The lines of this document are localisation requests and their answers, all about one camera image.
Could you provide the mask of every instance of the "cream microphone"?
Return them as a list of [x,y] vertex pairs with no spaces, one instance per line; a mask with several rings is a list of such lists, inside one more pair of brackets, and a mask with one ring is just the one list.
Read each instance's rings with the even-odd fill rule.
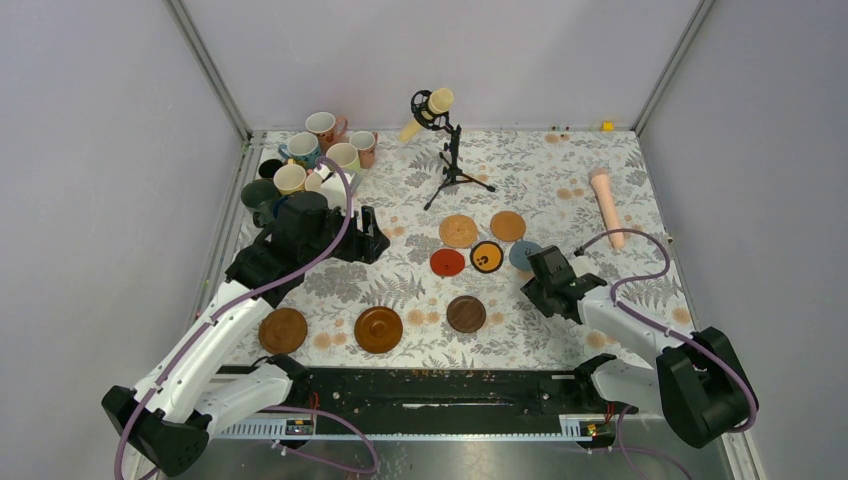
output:
[[[427,108],[435,113],[436,115],[441,115],[448,110],[450,110],[450,106],[453,103],[453,92],[450,91],[449,88],[440,88],[435,92],[430,94],[430,99],[427,100]],[[432,120],[433,117],[427,112],[427,110],[423,110],[421,115],[424,116],[427,120]],[[412,140],[412,137],[415,136],[421,130],[421,124],[418,123],[414,118],[411,122],[406,124],[403,130],[400,131],[400,135],[398,135],[398,140],[401,143],[406,143]]]
[[[618,212],[615,211],[615,201],[612,198],[610,191],[609,173],[606,168],[596,168],[589,174],[589,183],[595,190],[595,196],[598,197],[598,206],[601,207],[601,215],[604,217],[604,224],[607,230],[615,230],[621,228],[621,222],[618,220]],[[612,248],[620,250],[624,248],[624,234],[621,232],[613,233],[609,236]]]

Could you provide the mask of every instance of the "mug handle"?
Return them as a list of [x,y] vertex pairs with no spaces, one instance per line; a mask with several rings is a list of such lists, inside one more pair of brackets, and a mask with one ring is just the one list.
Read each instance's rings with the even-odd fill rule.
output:
[[[341,130],[338,130],[339,125],[341,125],[342,123],[344,123],[344,125],[342,126]],[[336,124],[333,125],[333,130],[336,132],[336,135],[340,137],[344,135],[345,132],[347,132],[347,117],[344,115],[339,115],[338,117],[336,117]]]

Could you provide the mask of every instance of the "coaster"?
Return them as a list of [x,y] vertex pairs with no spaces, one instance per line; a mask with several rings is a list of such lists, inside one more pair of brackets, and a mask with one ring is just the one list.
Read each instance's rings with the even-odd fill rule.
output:
[[403,322],[391,308],[371,307],[356,320],[353,334],[366,352],[386,353],[400,343]]
[[430,269],[442,277],[458,275],[465,268],[465,257],[452,248],[436,250],[430,257]]
[[448,323],[460,333],[474,333],[486,323],[486,307],[476,298],[456,297],[448,305]]
[[439,225],[439,237],[449,247],[468,248],[477,240],[477,224],[465,215],[451,215]]
[[274,310],[259,325],[259,345],[272,355],[292,353],[306,340],[303,314],[293,308]]
[[524,219],[515,212],[496,213],[489,226],[492,228],[492,234],[504,242],[519,240],[527,231]]
[[541,250],[542,247],[538,244],[528,242],[526,240],[519,240],[513,243],[512,248],[509,249],[509,263],[521,271],[533,271],[533,268],[530,266],[530,260],[527,260],[527,255],[533,255]]
[[503,249],[495,242],[480,242],[471,249],[471,265],[480,273],[496,272],[503,265]]

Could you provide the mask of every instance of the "cream mug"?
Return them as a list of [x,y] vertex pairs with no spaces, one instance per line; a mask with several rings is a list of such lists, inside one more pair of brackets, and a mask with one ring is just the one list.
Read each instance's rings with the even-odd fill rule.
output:
[[321,151],[327,150],[334,144],[342,141],[347,132],[347,117],[335,115],[329,112],[313,113],[306,119],[306,130],[318,137]]

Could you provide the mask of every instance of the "pink mug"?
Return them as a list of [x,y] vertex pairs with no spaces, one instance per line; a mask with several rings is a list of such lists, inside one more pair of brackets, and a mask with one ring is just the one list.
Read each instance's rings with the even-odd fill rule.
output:
[[306,119],[306,130],[318,137],[321,151],[327,153],[327,149],[343,141],[347,132],[347,117],[339,115],[336,118],[329,112],[313,113]]
[[350,143],[359,150],[359,166],[371,168],[377,159],[374,150],[377,149],[377,132],[356,132],[350,136]]

